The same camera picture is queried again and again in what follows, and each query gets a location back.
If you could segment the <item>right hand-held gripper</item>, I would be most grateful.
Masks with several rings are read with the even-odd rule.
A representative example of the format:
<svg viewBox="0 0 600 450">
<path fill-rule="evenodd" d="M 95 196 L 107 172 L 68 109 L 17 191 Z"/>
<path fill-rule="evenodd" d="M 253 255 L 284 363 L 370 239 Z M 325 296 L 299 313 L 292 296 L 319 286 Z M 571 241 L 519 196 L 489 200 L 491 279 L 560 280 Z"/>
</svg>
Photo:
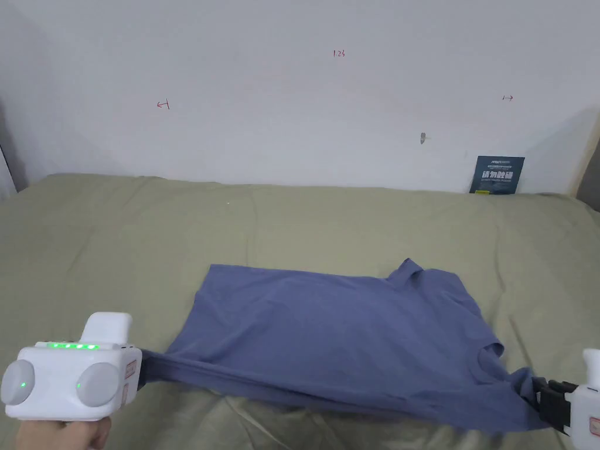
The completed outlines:
<svg viewBox="0 0 600 450">
<path fill-rule="evenodd" d="M 558 407 L 553 427 L 569 437 L 599 437 L 599 350 L 584 349 L 582 357 L 587 370 L 584 384 L 554 384 Z M 539 418 L 551 424 L 553 389 L 547 380 L 533 380 L 533 390 Z"/>
</svg>

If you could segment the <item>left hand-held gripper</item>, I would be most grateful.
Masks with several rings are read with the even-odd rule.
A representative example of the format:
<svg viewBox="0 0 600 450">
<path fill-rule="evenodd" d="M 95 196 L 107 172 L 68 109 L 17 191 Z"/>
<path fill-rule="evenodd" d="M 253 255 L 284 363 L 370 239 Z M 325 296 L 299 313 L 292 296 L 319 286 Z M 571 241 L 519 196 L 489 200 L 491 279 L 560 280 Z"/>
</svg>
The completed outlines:
<svg viewBox="0 0 600 450">
<path fill-rule="evenodd" d="M 21 421 L 98 421 L 137 395 L 142 352 L 127 313 L 92 314 L 78 341 L 38 342 L 6 368 L 1 401 Z"/>
</svg>

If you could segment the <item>person's left hand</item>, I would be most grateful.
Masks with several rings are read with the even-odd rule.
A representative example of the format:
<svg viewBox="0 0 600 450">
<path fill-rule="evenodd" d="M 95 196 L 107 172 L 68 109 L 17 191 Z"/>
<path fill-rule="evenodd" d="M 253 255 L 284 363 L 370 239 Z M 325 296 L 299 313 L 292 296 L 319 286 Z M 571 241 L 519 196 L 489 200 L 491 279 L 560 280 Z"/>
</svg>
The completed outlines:
<svg viewBox="0 0 600 450">
<path fill-rule="evenodd" d="M 22 421 L 15 449 L 104 449 L 111 419 L 99 421 Z"/>
</svg>

